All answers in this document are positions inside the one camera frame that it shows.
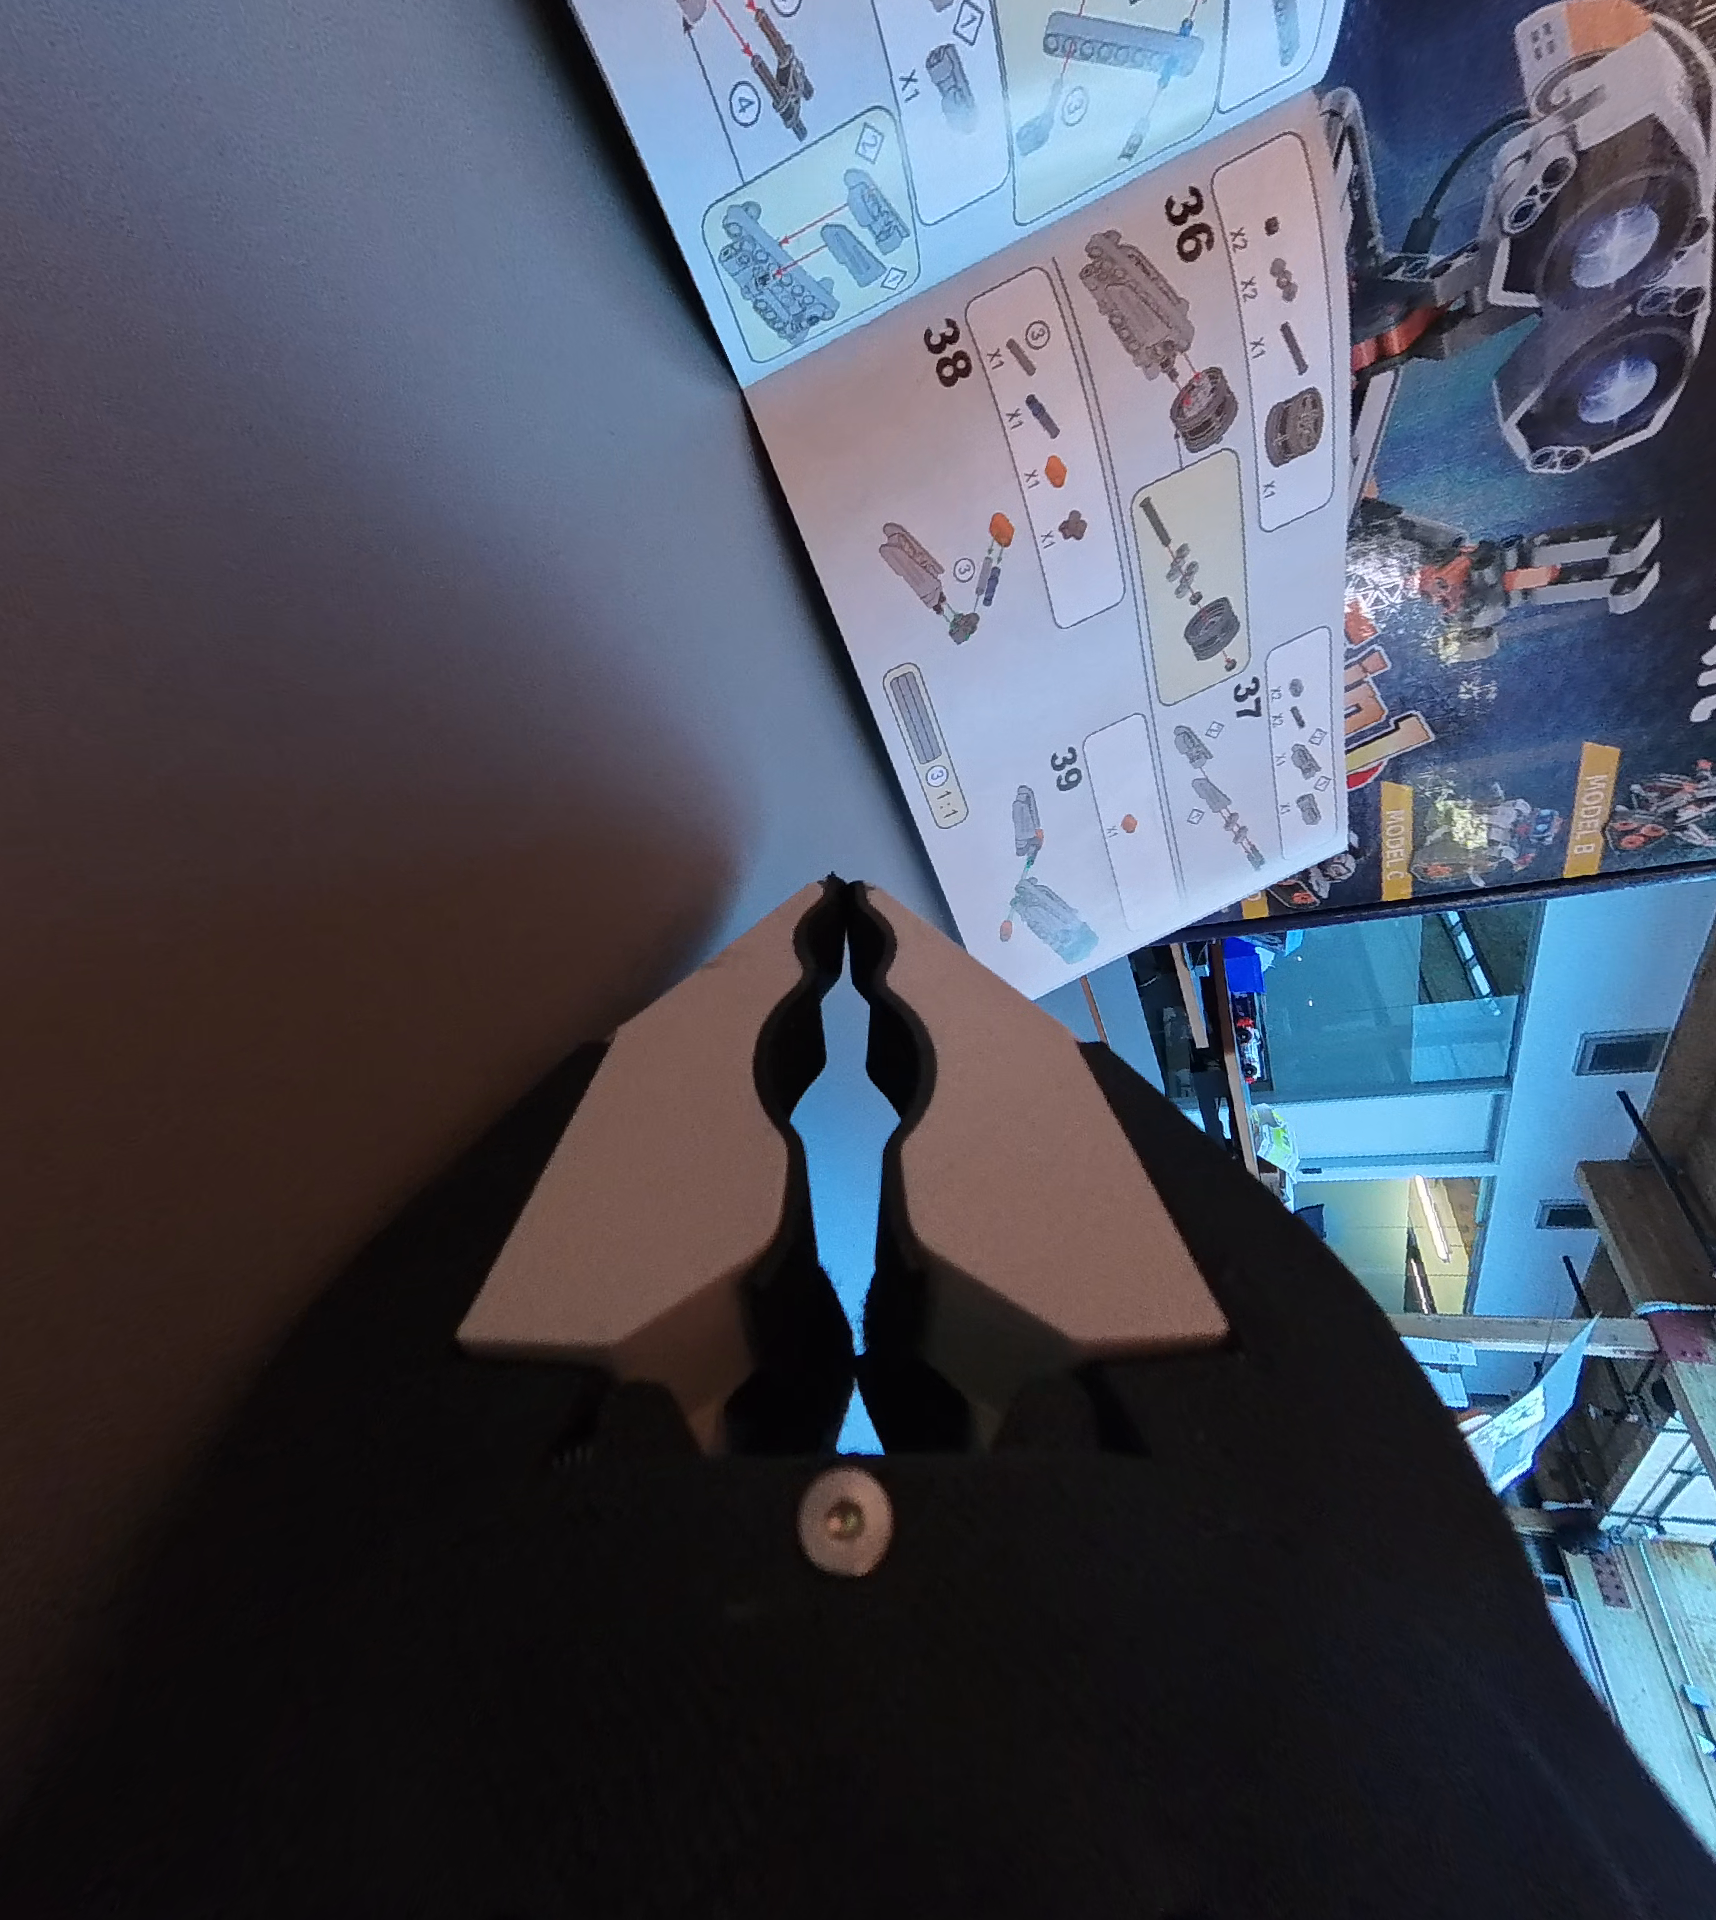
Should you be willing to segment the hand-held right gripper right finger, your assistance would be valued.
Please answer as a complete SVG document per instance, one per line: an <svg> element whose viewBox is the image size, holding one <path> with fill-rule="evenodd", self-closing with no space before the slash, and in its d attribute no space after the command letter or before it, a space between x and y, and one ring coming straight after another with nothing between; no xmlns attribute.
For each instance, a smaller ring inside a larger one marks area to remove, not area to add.
<svg viewBox="0 0 1716 1920"><path fill-rule="evenodd" d="M884 1448L972 1448L1038 1382L1228 1322L1080 1043L892 894L847 888L892 1106L856 1387Z"/></svg>

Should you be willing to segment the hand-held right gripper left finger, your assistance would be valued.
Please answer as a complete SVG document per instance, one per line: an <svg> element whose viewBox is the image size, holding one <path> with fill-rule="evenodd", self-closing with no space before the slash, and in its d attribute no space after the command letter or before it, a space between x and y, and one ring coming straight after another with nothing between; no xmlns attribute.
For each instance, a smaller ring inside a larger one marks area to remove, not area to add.
<svg viewBox="0 0 1716 1920"><path fill-rule="evenodd" d="M467 1356L669 1395L702 1448L834 1448L854 1341L793 1116L818 1082L847 885L785 899L598 1054L458 1325Z"/></svg>

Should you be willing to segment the distant cluttered workbench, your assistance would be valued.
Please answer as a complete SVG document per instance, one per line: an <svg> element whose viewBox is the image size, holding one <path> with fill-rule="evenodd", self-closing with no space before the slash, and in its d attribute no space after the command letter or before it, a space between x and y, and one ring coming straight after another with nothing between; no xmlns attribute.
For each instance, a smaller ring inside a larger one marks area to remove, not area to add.
<svg viewBox="0 0 1716 1920"><path fill-rule="evenodd" d="M1271 1109L1260 969L1239 939L1168 941L1129 955L1165 1094L1274 1197L1296 1149Z"/></svg>

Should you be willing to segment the glass partition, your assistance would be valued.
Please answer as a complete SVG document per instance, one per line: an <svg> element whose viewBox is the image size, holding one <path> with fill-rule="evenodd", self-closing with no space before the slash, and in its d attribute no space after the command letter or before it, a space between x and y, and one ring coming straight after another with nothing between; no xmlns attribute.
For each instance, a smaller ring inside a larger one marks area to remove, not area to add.
<svg viewBox="0 0 1716 1920"><path fill-rule="evenodd" d="M1283 1100L1509 1079L1541 908L1448 910L1291 935L1258 1000Z"/></svg>

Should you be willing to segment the white paper sheet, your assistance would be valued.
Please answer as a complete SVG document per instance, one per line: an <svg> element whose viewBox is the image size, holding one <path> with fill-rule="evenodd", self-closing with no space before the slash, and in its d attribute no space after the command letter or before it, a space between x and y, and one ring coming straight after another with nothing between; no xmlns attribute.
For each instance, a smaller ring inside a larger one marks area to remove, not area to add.
<svg viewBox="0 0 1716 1920"><path fill-rule="evenodd" d="M1468 1443L1491 1496L1505 1496L1531 1470L1541 1443L1573 1409L1592 1337L1599 1327L1599 1318L1584 1322L1541 1378L1515 1402L1479 1417L1474 1427L1459 1423L1459 1439Z"/></svg>

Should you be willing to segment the open instruction booklet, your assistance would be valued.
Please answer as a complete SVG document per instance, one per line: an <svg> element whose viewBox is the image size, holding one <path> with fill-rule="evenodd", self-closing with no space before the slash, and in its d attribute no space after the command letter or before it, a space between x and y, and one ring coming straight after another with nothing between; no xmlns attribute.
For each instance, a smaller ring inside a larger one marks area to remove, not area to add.
<svg viewBox="0 0 1716 1920"><path fill-rule="evenodd" d="M571 11L964 946L1347 857L1342 6Z"/></svg>

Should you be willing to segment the robot kit box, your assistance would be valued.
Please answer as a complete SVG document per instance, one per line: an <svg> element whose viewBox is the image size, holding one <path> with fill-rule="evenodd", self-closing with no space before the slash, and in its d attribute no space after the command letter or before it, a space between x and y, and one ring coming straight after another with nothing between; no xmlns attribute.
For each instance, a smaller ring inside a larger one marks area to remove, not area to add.
<svg viewBox="0 0 1716 1920"><path fill-rule="evenodd" d="M1232 911L1716 870L1716 6L1347 6L1340 848Z"/></svg>

